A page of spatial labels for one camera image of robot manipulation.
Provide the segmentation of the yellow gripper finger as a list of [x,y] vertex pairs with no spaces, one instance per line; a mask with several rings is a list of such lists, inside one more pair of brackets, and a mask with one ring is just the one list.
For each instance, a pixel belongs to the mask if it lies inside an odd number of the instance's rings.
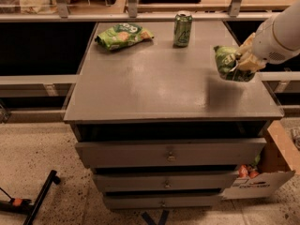
[[237,68],[242,71],[251,71],[256,72],[265,68],[266,61],[263,59],[257,58],[250,52],[242,54],[237,59]]
[[243,44],[236,50],[236,54],[238,56],[242,56],[244,54],[246,54],[247,52],[249,52],[251,50],[252,47],[252,42],[253,39],[255,38],[255,34],[252,33],[251,35],[249,35],[247,37],[247,39],[243,42]]

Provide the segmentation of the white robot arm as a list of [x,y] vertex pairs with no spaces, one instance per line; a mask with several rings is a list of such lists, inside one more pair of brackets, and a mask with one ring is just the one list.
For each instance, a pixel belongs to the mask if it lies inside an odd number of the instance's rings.
[[278,65],[300,53],[300,1],[273,15],[235,52],[239,70],[256,72],[267,63]]

